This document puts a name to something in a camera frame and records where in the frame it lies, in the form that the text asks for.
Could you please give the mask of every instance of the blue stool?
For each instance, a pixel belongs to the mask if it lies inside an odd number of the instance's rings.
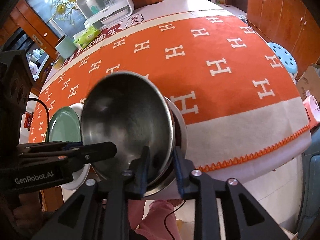
[[[292,74],[292,79],[295,79],[298,73],[298,66],[291,54],[279,44],[269,42],[268,46],[274,51],[285,69]]]

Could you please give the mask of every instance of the metal bolt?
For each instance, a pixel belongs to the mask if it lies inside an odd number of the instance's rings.
[[[234,178],[231,178],[231,179],[228,179],[228,183],[231,185],[231,186],[235,186],[238,184],[238,181]]]
[[[122,175],[125,177],[131,177],[132,176],[132,170],[124,170],[122,171]]]
[[[96,184],[96,181],[95,181],[94,179],[87,179],[87,180],[85,181],[85,184],[86,184],[87,186],[93,186],[94,184]]]
[[[199,170],[193,170],[193,171],[191,171],[191,174],[193,176],[199,177],[199,176],[201,176],[202,172]]]

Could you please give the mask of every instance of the person's leg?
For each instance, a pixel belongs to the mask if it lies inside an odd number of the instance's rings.
[[[145,200],[128,200],[128,219],[131,229],[135,230],[142,221],[145,204]]]
[[[136,233],[145,236],[147,239],[162,238],[172,240],[172,237],[164,227],[164,218],[174,210],[173,206],[166,200],[155,200],[150,204],[149,208],[148,215],[139,224],[140,229],[137,229]],[[181,240],[174,213],[167,218],[166,224],[175,240]]]

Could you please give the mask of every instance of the green plate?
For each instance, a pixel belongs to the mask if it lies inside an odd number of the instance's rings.
[[[54,141],[81,141],[79,117],[68,106],[60,108],[50,120],[49,142]]]

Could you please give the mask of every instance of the black wire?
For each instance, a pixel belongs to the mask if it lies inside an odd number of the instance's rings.
[[[173,213],[175,213],[177,210],[179,210],[179,209],[185,204],[185,202],[186,202],[186,201],[184,200],[184,202],[182,203],[181,206],[179,206],[176,210],[172,211],[171,213],[167,214],[167,216],[164,218],[164,226],[165,226],[165,229],[167,229],[168,233],[170,234],[170,236],[172,237],[173,240],[176,240],[176,239],[174,238],[173,234],[171,234],[169,228],[167,227],[166,220],[167,220],[168,216],[170,216],[171,214],[173,214]]]
[[[50,117],[49,117],[49,110],[48,110],[47,106],[45,105],[44,102],[42,102],[38,98],[28,98],[28,101],[36,101],[36,102],[40,103],[41,105],[43,105],[43,107],[47,113],[47,125],[48,125],[47,134],[46,134],[45,138],[46,139],[48,138],[48,141],[49,141],[49,139],[50,139]]]

